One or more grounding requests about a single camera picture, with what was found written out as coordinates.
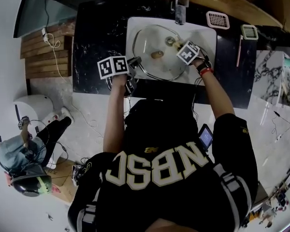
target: red wristband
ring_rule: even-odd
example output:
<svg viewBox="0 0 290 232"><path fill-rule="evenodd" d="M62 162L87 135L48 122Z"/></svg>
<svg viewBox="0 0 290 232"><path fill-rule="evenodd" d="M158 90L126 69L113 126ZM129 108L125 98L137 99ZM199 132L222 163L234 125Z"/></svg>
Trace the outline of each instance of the red wristband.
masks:
<svg viewBox="0 0 290 232"><path fill-rule="evenodd" d="M204 68L200 71L200 77L202 77L206 72L214 73L214 70L212 68Z"/></svg>

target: faucet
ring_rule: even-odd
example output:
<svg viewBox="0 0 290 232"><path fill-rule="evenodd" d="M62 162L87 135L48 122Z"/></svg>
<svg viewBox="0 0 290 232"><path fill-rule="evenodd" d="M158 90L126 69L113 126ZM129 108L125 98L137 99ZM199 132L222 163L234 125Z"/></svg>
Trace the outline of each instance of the faucet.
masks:
<svg viewBox="0 0 290 232"><path fill-rule="evenodd" d="M175 0L175 23L184 25L186 23L186 8L189 7L189 0Z"/></svg>

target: black jersey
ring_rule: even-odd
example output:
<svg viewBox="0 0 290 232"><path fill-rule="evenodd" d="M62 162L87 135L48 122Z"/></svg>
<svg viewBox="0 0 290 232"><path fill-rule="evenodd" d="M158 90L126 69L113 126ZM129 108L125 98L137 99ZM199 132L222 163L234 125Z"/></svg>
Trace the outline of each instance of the black jersey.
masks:
<svg viewBox="0 0 290 232"><path fill-rule="evenodd" d="M231 114L216 120L212 163L184 111L160 101L133 107L123 151L87 162L69 209L75 231L145 231L158 218L199 232L239 228L258 187L247 124Z"/></svg>

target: black marble countertop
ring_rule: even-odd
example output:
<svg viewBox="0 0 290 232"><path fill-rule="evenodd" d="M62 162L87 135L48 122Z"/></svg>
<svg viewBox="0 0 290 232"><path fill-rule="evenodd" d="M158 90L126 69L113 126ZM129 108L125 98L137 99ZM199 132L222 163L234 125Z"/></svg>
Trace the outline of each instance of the black marble countertop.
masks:
<svg viewBox="0 0 290 232"><path fill-rule="evenodd" d="M165 0L113 0L103 5L93 2L79 6L73 45L73 90L79 93L109 94L105 80L100 80L97 62L125 55L127 20L132 16L174 19ZM209 8L190 3L186 20L207 26ZM240 65L237 52L244 22L229 16L230 29L217 29L214 75L228 93L234 107L247 108L251 96L256 63L257 42L243 40ZM191 99L196 92L197 103L208 104L204 86L139 79L135 97Z"/></svg>

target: sink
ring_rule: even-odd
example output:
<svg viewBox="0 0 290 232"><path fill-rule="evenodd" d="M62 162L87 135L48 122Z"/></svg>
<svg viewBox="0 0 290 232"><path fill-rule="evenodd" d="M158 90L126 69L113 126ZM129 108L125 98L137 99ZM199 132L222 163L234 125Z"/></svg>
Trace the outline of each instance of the sink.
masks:
<svg viewBox="0 0 290 232"><path fill-rule="evenodd" d="M167 38L177 41L179 38L176 36L181 43L189 40L202 48L214 68L217 42L214 29L191 23L178 25L168 19L131 17L128 19L126 57L140 56L143 69L153 76L146 75L138 67L135 69L136 78L155 80L154 77L158 77L178 83L195 83L200 77L195 67L185 65L176 56L176 48L166 43Z"/></svg>

